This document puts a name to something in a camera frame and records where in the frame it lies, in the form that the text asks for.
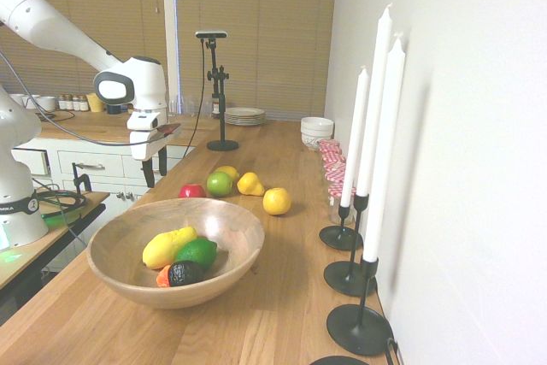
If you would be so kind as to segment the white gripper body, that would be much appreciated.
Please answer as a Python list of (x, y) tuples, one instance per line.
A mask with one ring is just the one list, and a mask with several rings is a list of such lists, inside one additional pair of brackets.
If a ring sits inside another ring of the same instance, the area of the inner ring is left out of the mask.
[(166, 109), (135, 109), (132, 112), (126, 125), (130, 130), (129, 142), (135, 160), (147, 161), (166, 145), (167, 140), (162, 137), (158, 128), (167, 123)]

